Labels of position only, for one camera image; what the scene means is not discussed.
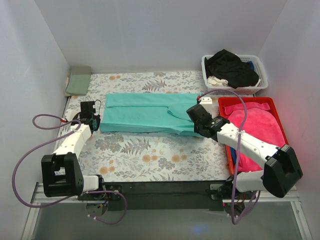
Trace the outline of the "teal t shirt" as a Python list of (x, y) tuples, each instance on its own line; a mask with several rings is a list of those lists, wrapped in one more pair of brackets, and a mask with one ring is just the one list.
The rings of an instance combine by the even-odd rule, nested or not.
[(198, 96), (198, 93), (108, 93), (99, 130), (198, 137), (187, 114)]

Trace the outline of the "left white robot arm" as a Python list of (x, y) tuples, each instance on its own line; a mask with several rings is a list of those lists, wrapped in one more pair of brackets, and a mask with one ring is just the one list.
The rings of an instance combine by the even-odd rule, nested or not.
[(72, 119), (67, 136), (60, 147), (41, 160), (43, 190), (46, 197), (79, 196), (88, 193), (101, 200), (106, 187), (101, 175), (83, 175), (78, 157), (86, 142), (98, 131), (101, 117), (96, 114), (96, 102), (80, 103), (80, 112)]

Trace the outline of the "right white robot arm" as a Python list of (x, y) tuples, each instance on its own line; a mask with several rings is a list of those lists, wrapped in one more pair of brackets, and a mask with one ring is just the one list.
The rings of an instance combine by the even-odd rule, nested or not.
[(228, 119), (212, 117), (201, 105), (189, 108), (187, 114), (194, 123), (194, 131), (203, 137), (235, 149), (261, 167), (260, 171), (234, 172), (217, 192), (237, 199), (244, 192), (267, 191), (283, 198), (302, 178), (303, 173), (294, 149), (266, 143), (243, 130), (239, 130)]

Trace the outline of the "folded green cloth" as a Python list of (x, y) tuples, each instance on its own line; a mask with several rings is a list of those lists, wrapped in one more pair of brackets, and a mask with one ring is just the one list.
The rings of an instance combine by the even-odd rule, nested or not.
[(91, 81), (90, 66), (72, 66), (67, 74), (64, 96), (85, 96)]

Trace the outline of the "blue garment in tray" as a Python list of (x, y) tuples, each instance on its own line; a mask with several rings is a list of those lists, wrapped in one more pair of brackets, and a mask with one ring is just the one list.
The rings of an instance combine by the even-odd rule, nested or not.
[(233, 165), (236, 164), (236, 161), (237, 161), (237, 152), (234, 148), (230, 148), (230, 153), (231, 153), (231, 159), (232, 159), (232, 163)]

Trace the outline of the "white garment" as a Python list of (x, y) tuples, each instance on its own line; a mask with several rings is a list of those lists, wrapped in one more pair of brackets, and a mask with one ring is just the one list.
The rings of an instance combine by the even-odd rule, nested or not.
[(229, 82), (226, 79), (220, 79), (215, 76), (209, 76), (207, 83), (212, 87), (228, 87)]

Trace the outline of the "floral table mat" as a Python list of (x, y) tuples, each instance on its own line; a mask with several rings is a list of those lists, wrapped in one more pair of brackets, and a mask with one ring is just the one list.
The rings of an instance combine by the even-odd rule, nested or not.
[[(67, 101), (66, 112), (80, 103), (105, 106), (109, 93), (204, 93), (199, 71), (93, 74), (85, 96)], [(84, 175), (107, 182), (224, 180), (229, 174), (225, 147), (211, 139), (160, 133), (100, 133), (86, 142), (78, 158)]]

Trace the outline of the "pink towel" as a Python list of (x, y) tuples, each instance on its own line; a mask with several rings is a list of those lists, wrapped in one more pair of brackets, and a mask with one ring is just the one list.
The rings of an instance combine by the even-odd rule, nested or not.
[[(265, 143), (282, 147), (286, 141), (276, 118), (270, 113), (268, 103), (247, 102), (247, 118), (243, 130)], [(239, 128), (245, 111), (241, 103), (224, 107), (227, 119)]]

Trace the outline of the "black garment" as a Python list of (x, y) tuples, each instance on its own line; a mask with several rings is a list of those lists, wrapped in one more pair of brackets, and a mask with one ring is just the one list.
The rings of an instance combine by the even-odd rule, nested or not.
[(223, 49), (210, 58), (204, 59), (204, 68), (207, 77), (215, 76), (228, 81), (228, 86), (237, 89), (253, 87), (259, 81), (259, 75), (252, 71), (246, 62), (243, 62), (234, 53)]

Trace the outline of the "red plastic tray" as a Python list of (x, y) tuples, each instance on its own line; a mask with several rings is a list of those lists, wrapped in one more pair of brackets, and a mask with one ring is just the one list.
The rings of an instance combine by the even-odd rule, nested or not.
[[(242, 99), (245, 104), (248, 102), (255, 102), (255, 103), (267, 103), (270, 107), (270, 113), (276, 118), (282, 134), (284, 136), (285, 143), (292, 146), (297, 154), (297, 159), (300, 165), (304, 164), (303, 155), (298, 151), (298, 145), (294, 144), (293, 135), (289, 133), (289, 115), (286, 115), (287, 112), (284, 109), (280, 109), (280, 105), (275, 104), (272, 98), (270, 97), (244, 97)], [(219, 114), (225, 118), (228, 118), (224, 107), (240, 104), (241, 101), (237, 97), (220, 97), (218, 99), (219, 105)]]

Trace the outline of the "blue garment in basket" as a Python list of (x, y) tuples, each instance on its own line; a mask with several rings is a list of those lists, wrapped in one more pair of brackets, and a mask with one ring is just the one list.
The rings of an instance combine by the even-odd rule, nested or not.
[(248, 65), (248, 67), (252, 70), (255, 71), (255, 66), (254, 63), (252, 61), (247, 61), (246, 64)]

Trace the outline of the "white plastic basket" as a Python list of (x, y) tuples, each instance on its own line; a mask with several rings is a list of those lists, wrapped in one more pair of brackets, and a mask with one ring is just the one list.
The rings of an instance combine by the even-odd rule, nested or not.
[(269, 86), (264, 66), (256, 55), (220, 51), (201, 58), (204, 83), (208, 90), (252, 95)]

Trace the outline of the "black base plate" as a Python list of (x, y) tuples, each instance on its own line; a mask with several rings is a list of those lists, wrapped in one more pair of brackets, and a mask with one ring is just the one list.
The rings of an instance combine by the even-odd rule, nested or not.
[(232, 197), (230, 180), (105, 182), (107, 191), (118, 191), (128, 210), (222, 211)]

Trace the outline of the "aluminium rail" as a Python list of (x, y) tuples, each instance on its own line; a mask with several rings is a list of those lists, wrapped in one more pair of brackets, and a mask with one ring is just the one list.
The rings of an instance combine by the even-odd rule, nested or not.
[[(44, 188), (42, 183), (37, 183), (33, 192), (33, 196), (31, 198), (32, 204), (49, 204), (56, 202), (62, 199), (62, 197), (46, 197), (44, 194)], [(258, 202), (299, 202), (300, 196), (296, 188), (294, 187), (293, 190), (289, 191), (285, 197), (277, 198), (270, 194), (269, 192), (262, 191), (260, 193), (260, 197)], [(68, 199), (62, 201), (62, 203), (102, 203), (101, 200), (78, 200), (77, 196), (72, 196)]]

